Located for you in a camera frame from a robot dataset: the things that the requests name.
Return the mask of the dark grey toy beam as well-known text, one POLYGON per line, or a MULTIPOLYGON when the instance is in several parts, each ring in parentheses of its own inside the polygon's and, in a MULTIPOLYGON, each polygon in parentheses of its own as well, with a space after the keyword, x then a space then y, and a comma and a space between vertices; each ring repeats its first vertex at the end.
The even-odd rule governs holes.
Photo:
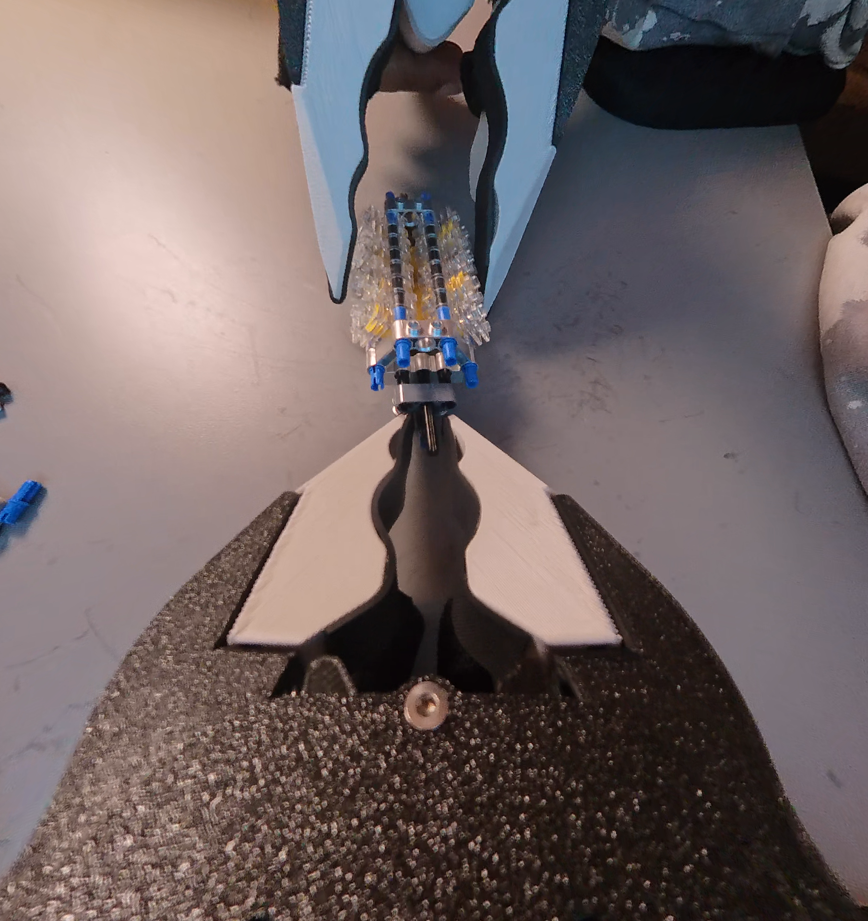
POLYGON ((445 415, 455 410, 456 398, 448 382, 395 383, 392 403, 396 415, 415 413, 426 404, 431 404, 433 414, 445 415))

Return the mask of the person's right forearm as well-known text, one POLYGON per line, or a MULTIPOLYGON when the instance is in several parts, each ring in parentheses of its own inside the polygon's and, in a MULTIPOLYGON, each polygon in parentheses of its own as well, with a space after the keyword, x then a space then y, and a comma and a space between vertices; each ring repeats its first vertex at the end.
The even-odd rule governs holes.
POLYGON ((868 1, 603 2, 584 87, 656 129, 813 121, 868 37, 868 1))

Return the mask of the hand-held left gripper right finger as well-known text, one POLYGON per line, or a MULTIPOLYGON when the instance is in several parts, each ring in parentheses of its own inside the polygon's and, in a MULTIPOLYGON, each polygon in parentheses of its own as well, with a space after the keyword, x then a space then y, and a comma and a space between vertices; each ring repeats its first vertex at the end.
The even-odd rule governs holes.
POLYGON ((465 552, 474 598, 552 649, 620 644, 548 486, 463 421, 451 425, 480 508, 465 552))

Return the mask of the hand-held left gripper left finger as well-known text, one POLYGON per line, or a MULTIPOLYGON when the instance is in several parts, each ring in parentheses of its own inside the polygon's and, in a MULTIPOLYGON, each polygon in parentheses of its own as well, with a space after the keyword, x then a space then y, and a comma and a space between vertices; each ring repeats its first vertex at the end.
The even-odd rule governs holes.
POLYGON ((394 419, 306 482, 229 629, 232 646, 296 649, 392 587, 413 423, 394 419))

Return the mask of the transparent toy engine block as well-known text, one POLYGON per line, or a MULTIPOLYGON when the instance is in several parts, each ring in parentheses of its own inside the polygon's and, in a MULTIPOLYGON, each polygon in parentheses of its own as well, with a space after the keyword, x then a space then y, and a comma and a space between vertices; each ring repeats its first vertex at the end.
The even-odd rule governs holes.
MULTIPOLYGON (((365 349, 371 389, 440 381, 478 386, 475 347, 489 340, 471 243, 458 214, 436 213, 426 193, 388 192, 358 229, 351 291, 351 335, 365 349)), ((413 418, 420 444, 439 449, 431 404, 413 418)))

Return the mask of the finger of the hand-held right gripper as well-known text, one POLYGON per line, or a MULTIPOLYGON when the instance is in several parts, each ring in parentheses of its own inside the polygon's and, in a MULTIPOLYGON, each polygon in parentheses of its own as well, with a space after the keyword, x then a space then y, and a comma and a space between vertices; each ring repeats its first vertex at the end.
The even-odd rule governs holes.
POLYGON ((357 239, 355 195, 369 161, 366 109, 397 27, 394 1, 309 1, 292 88, 318 244, 335 303, 357 239))
POLYGON ((466 98, 479 114, 471 150, 474 259, 491 307, 555 158, 567 1, 496 5, 474 44, 466 98))

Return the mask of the person's right hand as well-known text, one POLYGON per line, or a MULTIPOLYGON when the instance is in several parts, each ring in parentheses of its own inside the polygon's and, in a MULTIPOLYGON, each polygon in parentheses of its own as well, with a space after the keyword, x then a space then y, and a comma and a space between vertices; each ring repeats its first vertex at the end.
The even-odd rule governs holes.
POLYGON ((453 97, 463 93, 463 49, 444 41, 425 53, 413 51, 398 36, 380 78, 384 93, 411 92, 453 97))

